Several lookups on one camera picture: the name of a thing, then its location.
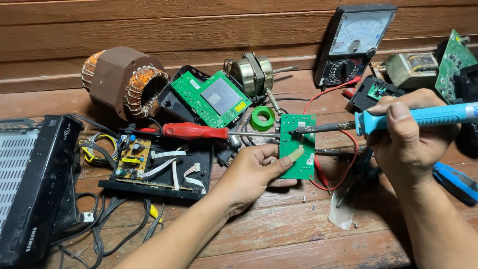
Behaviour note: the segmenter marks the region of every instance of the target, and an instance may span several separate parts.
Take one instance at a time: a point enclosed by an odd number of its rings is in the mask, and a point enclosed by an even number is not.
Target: hand
[[[433,91],[419,89],[398,98],[384,96],[367,110],[373,115],[387,115],[388,130],[372,133],[367,145],[394,188],[410,188],[430,179],[433,165],[460,130],[459,125],[419,128],[409,109],[444,105]]]
[[[273,180],[293,163],[289,157],[277,160],[278,156],[279,146],[275,144],[242,148],[210,194],[220,197],[219,202],[225,201],[227,213],[234,216],[256,201],[266,187],[294,186],[296,179]]]

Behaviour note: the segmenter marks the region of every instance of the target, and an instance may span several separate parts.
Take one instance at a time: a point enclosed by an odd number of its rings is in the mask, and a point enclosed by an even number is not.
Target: red screwdriver
[[[184,140],[193,140],[198,138],[228,139],[230,135],[280,137],[280,134],[271,133],[230,132],[229,128],[212,128],[194,123],[167,123],[163,126],[163,135],[181,138]]]

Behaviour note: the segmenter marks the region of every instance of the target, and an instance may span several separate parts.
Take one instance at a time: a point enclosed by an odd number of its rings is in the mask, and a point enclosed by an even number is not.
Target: samsung logo
[[[63,140],[66,140],[66,137],[70,133],[70,126],[71,126],[71,123],[68,123],[68,126],[66,127],[66,130],[63,132]]]
[[[27,249],[25,250],[25,252],[29,252],[30,249],[32,248],[33,239],[35,238],[35,234],[36,234],[36,227],[34,227],[33,230],[32,230],[32,234],[30,235],[30,240],[28,240],[28,245],[27,245]]]

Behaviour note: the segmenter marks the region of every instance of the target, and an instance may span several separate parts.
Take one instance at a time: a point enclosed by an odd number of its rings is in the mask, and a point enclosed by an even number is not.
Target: blue soldering iron handle
[[[411,110],[418,126],[435,126],[478,121],[478,102]],[[357,135],[369,135],[375,130],[387,129],[386,116],[374,116],[364,111],[355,112]]]
[[[478,183],[467,175],[437,162],[433,166],[433,176],[451,195],[467,206],[478,203]]]

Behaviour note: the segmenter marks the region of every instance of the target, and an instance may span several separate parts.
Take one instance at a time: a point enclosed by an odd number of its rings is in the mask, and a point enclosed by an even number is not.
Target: copper winding
[[[95,74],[96,62],[98,61],[98,57],[103,52],[104,51],[100,51],[90,56],[81,67],[81,82],[83,83],[83,87],[85,87],[87,91],[90,90],[91,79]]]
[[[146,85],[154,79],[158,80],[160,86],[157,87],[156,93],[153,96],[146,102],[141,103],[141,96],[143,95]],[[137,71],[133,72],[133,76],[126,86],[123,103],[128,107],[131,114],[137,118],[153,117],[160,109],[157,100],[158,91],[162,90],[168,82],[169,76],[165,72],[152,66],[140,67]]]

